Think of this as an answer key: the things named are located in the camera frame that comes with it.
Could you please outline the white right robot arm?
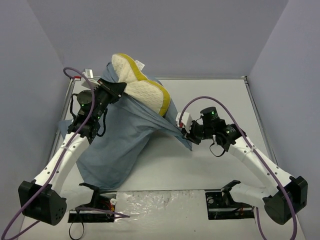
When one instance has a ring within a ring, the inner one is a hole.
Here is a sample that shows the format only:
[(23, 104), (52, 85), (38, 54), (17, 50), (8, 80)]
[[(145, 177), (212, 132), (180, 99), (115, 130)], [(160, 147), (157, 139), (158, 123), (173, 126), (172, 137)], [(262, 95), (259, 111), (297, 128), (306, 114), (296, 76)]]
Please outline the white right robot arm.
[(222, 202), (229, 207), (244, 203), (263, 208), (277, 224), (284, 225), (307, 204), (308, 183), (302, 177), (294, 177), (281, 169), (263, 154), (245, 133), (235, 124), (226, 124), (215, 107), (200, 112), (202, 123), (193, 120), (187, 112), (178, 113), (177, 126), (192, 143), (213, 140), (242, 162), (263, 184), (261, 188), (233, 180), (223, 187)]

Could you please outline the blue striped pillowcase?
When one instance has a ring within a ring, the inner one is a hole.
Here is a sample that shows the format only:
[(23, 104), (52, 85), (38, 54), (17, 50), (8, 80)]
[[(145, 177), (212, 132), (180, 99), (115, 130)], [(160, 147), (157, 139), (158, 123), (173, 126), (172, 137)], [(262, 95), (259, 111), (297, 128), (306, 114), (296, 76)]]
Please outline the blue striped pillowcase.
[(173, 100), (168, 100), (164, 115), (149, 107), (155, 96), (149, 95), (145, 100), (139, 101), (125, 93), (107, 107), (106, 118), (99, 121), (106, 124), (105, 134), (97, 136), (76, 162), (85, 183), (104, 190), (120, 187), (156, 131), (174, 136), (187, 149), (192, 149), (192, 143), (176, 127), (178, 111)]

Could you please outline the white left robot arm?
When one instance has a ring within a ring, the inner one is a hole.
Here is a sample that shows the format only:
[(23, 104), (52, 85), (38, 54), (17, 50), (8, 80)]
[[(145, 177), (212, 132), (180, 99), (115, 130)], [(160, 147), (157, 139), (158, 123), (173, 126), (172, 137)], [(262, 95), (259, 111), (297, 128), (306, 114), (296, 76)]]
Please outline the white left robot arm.
[(18, 188), (25, 217), (55, 226), (70, 210), (82, 205), (95, 209), (100, 205), (98, 187), (87, 183), (67, 191), (62, 187), (79, 157), (98, 135), (100, 119), (106, 116), (108, 105), (121, 98), (126, 86), (125, 82), (99, 79), (97, 83), (92, 82), (87, 90), (76, 94), (80, 109), (60, 148), (32, 181), (23, 181)]

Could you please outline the cream pillow with yellow edge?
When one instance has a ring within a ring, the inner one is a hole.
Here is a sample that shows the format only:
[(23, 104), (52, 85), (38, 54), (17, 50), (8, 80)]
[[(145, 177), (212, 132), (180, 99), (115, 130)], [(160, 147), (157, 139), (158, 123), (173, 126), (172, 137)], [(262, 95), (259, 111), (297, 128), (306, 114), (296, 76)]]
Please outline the cream pillow with yellow edge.
[(112, 55), (111, 64), (119, 83), (126, 83), (124, 92), (148, 108), (165, 116), (170, 103), (169, 92), (160, 83), (149, 79), (138, 67), (135, 60), (127, 54)]

